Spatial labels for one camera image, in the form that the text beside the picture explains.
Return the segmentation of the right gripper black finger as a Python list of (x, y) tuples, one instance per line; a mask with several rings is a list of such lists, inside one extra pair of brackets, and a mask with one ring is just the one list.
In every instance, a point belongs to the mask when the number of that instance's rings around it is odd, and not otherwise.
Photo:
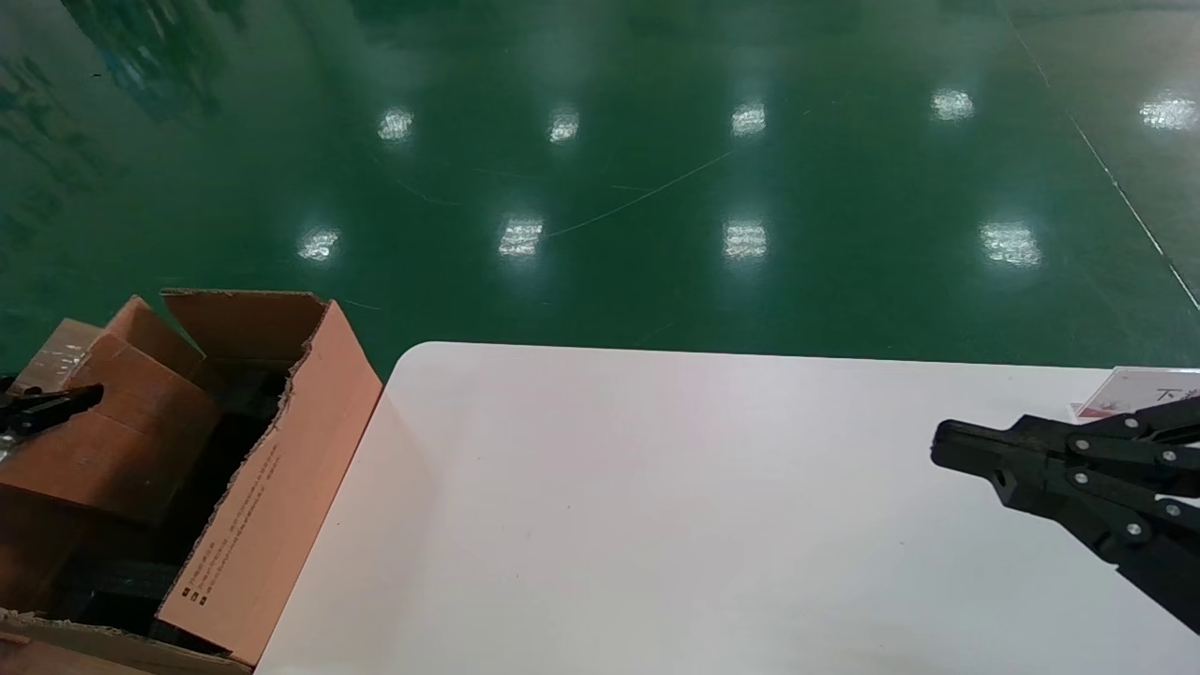
[(932, 437), (938, 467), (989, 478), (1003, 467), (1097, 470), (1148, 488), (1196, 488), (1199, 401), (1067, 423), (1022, 416), (1010, 428), (943, 420)]
[(973, 474), (1004, 507), (1062, 526), (1142, 595), (1196, 633), (1196, 468), (1057, 456), (932, 456)]

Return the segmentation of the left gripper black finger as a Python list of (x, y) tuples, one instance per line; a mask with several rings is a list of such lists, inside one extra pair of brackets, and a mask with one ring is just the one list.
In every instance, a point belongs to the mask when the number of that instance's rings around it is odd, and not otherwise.
[(38, 387), (19, 387), (14, 380), (2, 380), (1, 436), (4, 440), (31, 440), (92, 410), (102, 401), (104, 387), (98, 383), (47, 392)]

